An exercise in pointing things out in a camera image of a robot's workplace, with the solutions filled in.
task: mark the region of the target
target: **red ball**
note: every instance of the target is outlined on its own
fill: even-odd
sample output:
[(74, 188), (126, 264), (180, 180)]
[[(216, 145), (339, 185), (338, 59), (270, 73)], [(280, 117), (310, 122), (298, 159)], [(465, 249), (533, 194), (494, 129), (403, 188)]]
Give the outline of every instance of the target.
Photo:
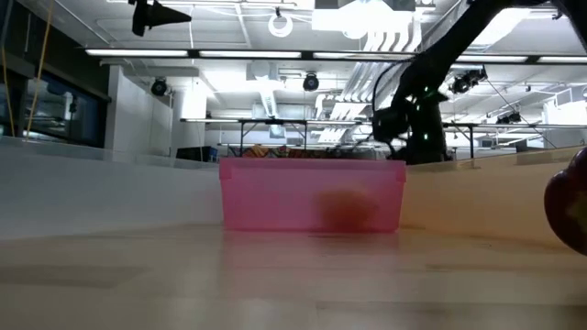
[(555, 175), (544, 194), (548, 224), (561, 241), (584, 255), (587, 255), (587, 223), (584, 223), (587, 219), (581, 214), (581, 203), (586, 196), (587, 191), (569, 170)]
[(318, 198), (322, 228), (329, 232), (367, 232), (377, 213), (377, 203), (360, 190), (322, 192)]

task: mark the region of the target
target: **black camera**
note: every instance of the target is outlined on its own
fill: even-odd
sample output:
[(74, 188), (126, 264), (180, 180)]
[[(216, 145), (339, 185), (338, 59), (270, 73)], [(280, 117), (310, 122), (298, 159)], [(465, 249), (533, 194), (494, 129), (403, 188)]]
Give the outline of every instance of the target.
[(155, 82), (150, 87), (150, 92), (155, 96), (164, 96), (167, 92), (167, 82), (165, 78), (155, 78)]
[(306, 92), (313, 92), (318, 89), (320, 82), (315, 73), (308, 73), (304, 79), (304, 90)]
[(456, 77), (455, 82), (449, 87), (449, 90), (454, 94), (465, 94), (471, 88), (477, 86), (480, 81), (487, 79), (487, 71), (485, 68), (480, 70), (470, 70), (465, 74)]

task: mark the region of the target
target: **red object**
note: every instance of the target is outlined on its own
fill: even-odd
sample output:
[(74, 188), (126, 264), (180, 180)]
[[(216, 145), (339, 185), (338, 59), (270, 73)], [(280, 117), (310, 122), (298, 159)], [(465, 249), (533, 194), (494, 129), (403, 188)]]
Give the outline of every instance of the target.
[(225, 228), (381, 233), (399, 226), (402, 161), (222, 159)]
[(548, 223), (560, 240), (587, 255), (587, 148), (550, 180), (544, 207)]

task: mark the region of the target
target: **translucent pink container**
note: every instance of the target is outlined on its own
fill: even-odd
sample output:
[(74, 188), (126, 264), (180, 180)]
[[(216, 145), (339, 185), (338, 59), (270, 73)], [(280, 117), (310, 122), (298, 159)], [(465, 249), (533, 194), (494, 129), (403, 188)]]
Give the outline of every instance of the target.
[(402, 161), (222, 159), (225, 229), (390, 233), (399, 226)]

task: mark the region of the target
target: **pink plastic bin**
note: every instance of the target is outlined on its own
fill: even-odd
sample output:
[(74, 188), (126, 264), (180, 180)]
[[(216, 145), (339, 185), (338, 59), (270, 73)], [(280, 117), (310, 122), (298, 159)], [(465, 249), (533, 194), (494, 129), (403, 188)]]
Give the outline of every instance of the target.
[(399, 226), (405, 164), (355, 159), (222, 159), (220, 181), (228, 230), (333, 231), (325, 225), (320, 196), (335, 192), (359, 194), (364, 198), (356, 203), (370, 205), (373, 211), (361, 232), (390, 233)]

